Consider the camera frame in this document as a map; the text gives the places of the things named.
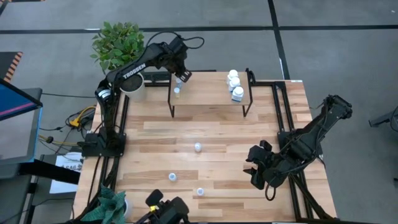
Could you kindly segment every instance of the yellow cable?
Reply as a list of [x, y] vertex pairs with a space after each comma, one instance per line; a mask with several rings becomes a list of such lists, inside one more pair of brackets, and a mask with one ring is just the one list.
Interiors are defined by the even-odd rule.
[[[44, 141], [46, 141], [48, 139], [48, 137], [45, 137], [43, 135], [39, 135], [40, 138], [42, 138]], [[64, 146], [78, 146], [78, 144], [73, 143], [73, 142], [60, 142], [60, 141], [52, 141], [56, 144], [63, 144]]]
[[84, 110], [80, 112], [79, 116], [77, 116], [77, 118], [75, 118], [73, 121], [69, 122], [69, 124], [72, 125], [73, 127], [79, 128], [81, 116], [83, 115], [84, 112], [86, 112], [89, 109], [95, 109], [95, 106], [86, 107]]

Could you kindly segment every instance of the robotic arm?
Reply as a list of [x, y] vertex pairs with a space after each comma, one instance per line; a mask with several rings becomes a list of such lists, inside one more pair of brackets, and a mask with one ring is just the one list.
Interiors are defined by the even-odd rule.
[[279, 133], [280, 152], [271, 152], [272, 146], [265, 140], [260, 146], [250, 148], [247, 162], [257, 169], [245, 169], [251, 175], [251, 183], [264, 189], [265, 182], [271, 187], [280, 186], [291, 172], [306, 168], [320, 154], [320, 141], [339, 119], [350, 118], [351, 105], [341, 97], [328, 96], [323, 100], [322, 112], [306, 127], [291, 133]]
[[135, 61], [109, 72], [95, 91], [101, 107], [103, 127], [99, 133], [87, 134], [83, 145], [83, 156], [120, 156], [124, 152], [126, 136], [114, 130], [116, 108], [121, 94], [120, 88], [131, 84], [134, 74], [147, 67], [164, 67], [170, 74], [187, 82], [192, 73], [185, 68], [188, 47], [179, 35], [171, 43], [150, 44]]

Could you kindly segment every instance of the paper sheet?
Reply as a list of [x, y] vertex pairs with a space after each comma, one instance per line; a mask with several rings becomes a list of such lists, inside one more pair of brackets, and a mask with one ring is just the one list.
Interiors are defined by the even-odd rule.
[[[80, 152], [69, 152], [64, 156], [57, 156], [57, 161], [55, 162], [55, 165], [71, 169], [77, 172], [81, 172], [81, 167], [83, 166], [83, 164], [80, 162], [80, 159], [81, 159]], [[75, 184], [68, 184], [57, 180], [51, 181], [50, 194], [59, 194], [59, 193], [76, 192], [76, 191], [77, 191], [77, 185]]]

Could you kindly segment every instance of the potted plant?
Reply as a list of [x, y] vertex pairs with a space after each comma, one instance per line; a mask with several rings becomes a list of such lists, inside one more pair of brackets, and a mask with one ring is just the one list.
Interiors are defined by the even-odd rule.
[[132, 206], [125, 199], [126, 192], [115, 194], [111, 189], [101, 184], [101, 197], [99, 207], [88, 212], [81, 220], [83, 222], [92, 222], [102, 220], [102, 224], [124, 224], [126, 218], [130, 216]]
[[[144, 50], [144, 35], [137, 24], [118, 22], [113, 26], [104, 22], [104, 27], [93, 37], [93, 49], [95, 54], [90, 55], [99, 61], [99, 65], [105, 74], [140, 57]], [[121, 90], [134, 101], [145, 98], [144, 77], [134, 74], [126, 80]]]

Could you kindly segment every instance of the concrete floor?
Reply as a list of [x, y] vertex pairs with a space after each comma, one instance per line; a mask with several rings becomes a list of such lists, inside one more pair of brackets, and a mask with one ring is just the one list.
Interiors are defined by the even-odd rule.
[[[280, 26], [398, 24], [398, 2], [370, 0], [274, 0]], [[46, 0], [9, 3], [0, 30], [99, 28], [103, 21], [137, 22], [141, 27], [271, 26], [266, 0]], [[145, 33], [146, 39], [153, 33]], [[190, 50], [187, 67], [244, 70], [258, 79], [281, 79], [273, 31], [181, 32], [206, 39]], [[291, 79], [304, 81], [308, 101], [318, 105], [327, 94], [353, 104], [353, 117], [339, 122], [322, 143], [338, 216], [343, 220], [396, 223], [398, 141], [388, 125], [370, 128], [368, 119], [393, 110], [398, 102], [398, 30], [282, 31]], [[93, 34], [0, 35], [0, 52], [23, 52], [12, 83], [19, 88], [91, 96], [103, 78], [89, 57]], [[162, 35], [154, 41], [167, 41]], [[43, 96], [41, 127], [54, 128], [95, 103], [94, 99]], [[67, 132], [42, 132], [63, 139]], [[81, 141], [72, 132], [69, 141]], [[39, 146], [39, 154], [52, 154]], [[34, 223], [64, 222], [70, 202], [36, 208]]]

